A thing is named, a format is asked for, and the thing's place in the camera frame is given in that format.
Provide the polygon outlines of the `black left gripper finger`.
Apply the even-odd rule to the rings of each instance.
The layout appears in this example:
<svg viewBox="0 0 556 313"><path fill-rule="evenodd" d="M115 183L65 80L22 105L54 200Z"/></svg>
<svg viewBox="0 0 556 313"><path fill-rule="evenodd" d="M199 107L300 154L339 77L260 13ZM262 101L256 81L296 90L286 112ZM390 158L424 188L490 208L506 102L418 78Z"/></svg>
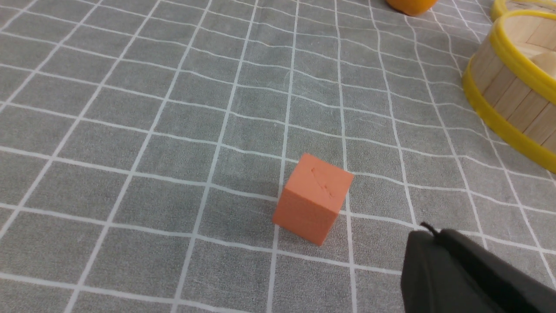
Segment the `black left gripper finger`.
<svg viewBox="0 0 556 313"><path fill-rule="evenodd" d="M408 234L401 293L407 313L553 313L556 293L453 229Z"/></svg>

